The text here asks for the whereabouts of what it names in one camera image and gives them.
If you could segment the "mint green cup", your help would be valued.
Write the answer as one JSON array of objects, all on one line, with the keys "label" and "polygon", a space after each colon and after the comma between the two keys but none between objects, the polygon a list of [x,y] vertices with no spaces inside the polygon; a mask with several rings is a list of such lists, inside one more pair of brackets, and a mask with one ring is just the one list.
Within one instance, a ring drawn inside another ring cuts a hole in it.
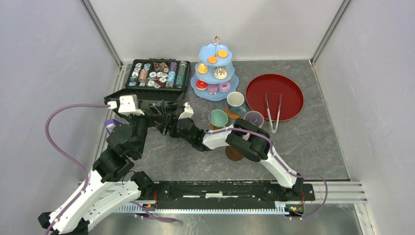
[{"label": "mint green cup", "polygon": [[218,130],[225,128],[229,119],[227,114],[219,109],[210,112],[210,128],[212,130]]}]

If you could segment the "red frosted donut cake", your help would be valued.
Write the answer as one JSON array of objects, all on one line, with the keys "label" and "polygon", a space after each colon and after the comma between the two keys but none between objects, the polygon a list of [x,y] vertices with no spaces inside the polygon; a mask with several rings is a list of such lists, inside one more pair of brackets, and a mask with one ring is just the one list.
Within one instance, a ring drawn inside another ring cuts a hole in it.
[{"label": "red frosted donut cake", "polygon": [[200,79],[198,79],[198,80],[196,81],[196,88],[197,88],[198,90],[200,90],[200,91],[204,91],[204,90],[206,90],[206,89],[207,89],[207,87],[208,87],[208,83],[206,83],[206,82],[204,82],[204,81],[202,81],[202,80],[200,80]]}]

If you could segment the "pink mousse cake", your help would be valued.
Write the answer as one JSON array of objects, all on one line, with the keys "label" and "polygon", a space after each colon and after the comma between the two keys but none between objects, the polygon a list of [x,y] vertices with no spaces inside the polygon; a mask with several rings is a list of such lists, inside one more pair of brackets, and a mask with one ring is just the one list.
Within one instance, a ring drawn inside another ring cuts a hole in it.
[{"label": "pink mousse cake", "polygon": [[217,84],[209,84],[207,86],[207,91],[208,91],[209,94],[217,94],[218,85]]}]

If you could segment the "light orange wooden coaster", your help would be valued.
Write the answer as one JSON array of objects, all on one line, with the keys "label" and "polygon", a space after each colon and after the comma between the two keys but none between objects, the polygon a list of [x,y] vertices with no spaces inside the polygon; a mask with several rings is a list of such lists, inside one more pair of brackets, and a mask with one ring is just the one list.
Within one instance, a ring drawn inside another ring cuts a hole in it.
[{"label": "light orange wooden coaster", "polygon": [[240,118],[240,117],[241,117],[241,114],[238,114],[238,113],[233,114],[233,113],[230,111],[229,107],[226,107],[226,108],[225,108],[225,113],[226,113],[226,114],[227,114],[227,116],[228,116],[229,118],[231,118],[231,119],[237,119],[237,118]]}]

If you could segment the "dark brown wooden coaster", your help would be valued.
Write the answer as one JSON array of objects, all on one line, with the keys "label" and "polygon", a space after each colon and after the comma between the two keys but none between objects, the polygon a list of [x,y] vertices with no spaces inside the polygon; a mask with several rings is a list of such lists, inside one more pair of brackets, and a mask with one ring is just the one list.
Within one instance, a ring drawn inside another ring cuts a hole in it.
[{"label": "dark brown wooden coaster", "polygon": [[226,156],[234,162],[240,161],[244,158],[244,156],[239,153],[235,148],[231,146],[227,146],[225,149]]}]

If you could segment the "blue three-tier cake stand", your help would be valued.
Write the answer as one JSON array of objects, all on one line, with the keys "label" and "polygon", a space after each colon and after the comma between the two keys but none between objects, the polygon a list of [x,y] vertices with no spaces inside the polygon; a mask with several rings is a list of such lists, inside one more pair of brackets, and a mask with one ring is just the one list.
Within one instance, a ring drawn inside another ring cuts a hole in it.
[{"label": "blue three-tier cake stand", "polygon": [[209,101],[224,100],[236,91],[239,78],[232,64],[232,52],[220,43],[219,36],[200,49],[190,84],[197,97]]}]

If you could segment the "purple sprinkled donut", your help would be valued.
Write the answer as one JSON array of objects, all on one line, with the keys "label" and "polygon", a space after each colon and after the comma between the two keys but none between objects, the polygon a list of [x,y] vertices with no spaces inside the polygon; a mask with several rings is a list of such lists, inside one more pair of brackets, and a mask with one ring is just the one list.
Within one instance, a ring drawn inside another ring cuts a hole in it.
[{"label": "purple sprinkled donut", "polygon": [[229,81],[225,81],[218,84],[218,91],[222,93],[227,93],[231,89],[231,84]]}]

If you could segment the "white mug blue handle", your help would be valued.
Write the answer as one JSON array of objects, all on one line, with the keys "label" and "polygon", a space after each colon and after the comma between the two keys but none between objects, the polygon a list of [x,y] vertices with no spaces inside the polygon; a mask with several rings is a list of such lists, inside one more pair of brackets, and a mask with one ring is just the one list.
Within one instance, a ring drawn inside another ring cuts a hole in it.
[{"label": "white mug blue handle", "polygon": [[246,108],[243,107],[245,98],[240,92],[231,92],[227,96],[227,107],[233,114],[241,114],[244,116],[247,113]]}]

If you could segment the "yellow mousse cake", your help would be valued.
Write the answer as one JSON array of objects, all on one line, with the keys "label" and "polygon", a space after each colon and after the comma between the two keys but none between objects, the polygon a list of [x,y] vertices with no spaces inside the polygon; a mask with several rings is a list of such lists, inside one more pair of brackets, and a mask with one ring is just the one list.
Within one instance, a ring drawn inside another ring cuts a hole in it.
[{"label": "yellow mousse cake", "polygon": [[206,74],[208,72],[209,68],[208,65],[206,63],[199,63],[198,67],[197,67],[197,71],[200,74]]}]

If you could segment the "white chocolate drizzled donut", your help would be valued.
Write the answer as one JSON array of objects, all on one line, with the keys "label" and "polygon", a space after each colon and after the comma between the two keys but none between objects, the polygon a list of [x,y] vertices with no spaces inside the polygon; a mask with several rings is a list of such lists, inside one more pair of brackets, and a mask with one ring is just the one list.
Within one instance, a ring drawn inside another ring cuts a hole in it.
[{"label": "white chocolate drizzled donut", "polygon": [[216,79],[225,79],[228,76],[228,70],[225,67],[216,67],[213,71],[213,75]]}]

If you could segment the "rose gold marble mug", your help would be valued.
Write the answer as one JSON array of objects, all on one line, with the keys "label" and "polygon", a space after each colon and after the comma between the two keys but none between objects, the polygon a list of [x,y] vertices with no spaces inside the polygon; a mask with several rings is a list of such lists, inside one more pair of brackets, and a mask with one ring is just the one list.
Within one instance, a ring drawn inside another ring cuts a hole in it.
[{"label": "rose gold marble mug", "polygon": [[244,115],[244,120],[248,121],[249,123],[261,128],[264,124],[264,117],[258,111],[248,111]]}]

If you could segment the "round orange waffle cookie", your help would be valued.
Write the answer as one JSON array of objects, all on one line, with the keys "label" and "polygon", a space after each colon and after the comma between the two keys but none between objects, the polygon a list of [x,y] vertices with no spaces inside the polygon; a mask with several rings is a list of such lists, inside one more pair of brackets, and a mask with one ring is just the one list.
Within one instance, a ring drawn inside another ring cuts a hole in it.
[{"label": "round orange waffle cookie", "polygon": [[227,58],[227,56],[228,56],[228,52],[226,51],[226,50],[224,50],[224,49],[221,49],[221,50],[218,50],[217,51],[217,56],[219,57],[219,58]]}]

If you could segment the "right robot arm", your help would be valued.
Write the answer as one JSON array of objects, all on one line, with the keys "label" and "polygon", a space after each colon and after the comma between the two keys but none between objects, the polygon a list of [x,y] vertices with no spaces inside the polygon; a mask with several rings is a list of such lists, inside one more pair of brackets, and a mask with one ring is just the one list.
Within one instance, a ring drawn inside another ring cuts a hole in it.
[{"label": "right robot arm", "polygon": [[252,162],[262,164],[283,188],[283,195],[295,200],[302,194],[302,176],[279,156],[267,131],[238,118],[233,125],[218,129],[198,128],[190,117],[169,115],[157,129],[164,135],[187,141],[194,149],[205,152],[230,146]]}]

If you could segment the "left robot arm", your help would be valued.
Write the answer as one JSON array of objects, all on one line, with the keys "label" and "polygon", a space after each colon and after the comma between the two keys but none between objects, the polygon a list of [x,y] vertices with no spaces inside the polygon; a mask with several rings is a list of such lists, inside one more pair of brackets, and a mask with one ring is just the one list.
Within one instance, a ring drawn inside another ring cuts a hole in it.
[{"label": "left robot arm", "polygon": [[[107,138],[108,147],[90,171],[68,153],[63,151],[52,140],[49,125],[52,119],[61,111],[78,108],[108,108],[123,110],[127,124],[120,124],[113,129]],[[164,102],[152,105],[153,115],[145,113],[130,104],[108,102],[106,105],[73,104],[54,111],[46,120],[45,134],[51,145],[70,161],[78,165],[85,174],[85,180],[76,191],[55,211],[44,212],[38,221],[45,234],[51,235],[87,235],[103,218],[120,206],[135,199],[149,199],[156,194],[154,182],[143,171],[133,174],[131,179],[116,192],[99,199],[107,189],[122,180],[134,167],[134,160],[141,158],[146,142],[147,130],[156,127],[161,132],[169,125],[164,113]]]}]

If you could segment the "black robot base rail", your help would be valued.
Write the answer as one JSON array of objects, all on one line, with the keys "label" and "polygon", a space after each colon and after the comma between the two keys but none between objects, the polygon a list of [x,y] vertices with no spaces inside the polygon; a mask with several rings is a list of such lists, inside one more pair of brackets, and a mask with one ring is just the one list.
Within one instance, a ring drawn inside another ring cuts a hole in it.
[{"label": "black robot base rail", "polygon": [[307,180],[294,195],[276,181],[159,181],[152,193],[130,199],[117,213],[275,214],[303,219],[322,205],[366,204],[358,182]]}]

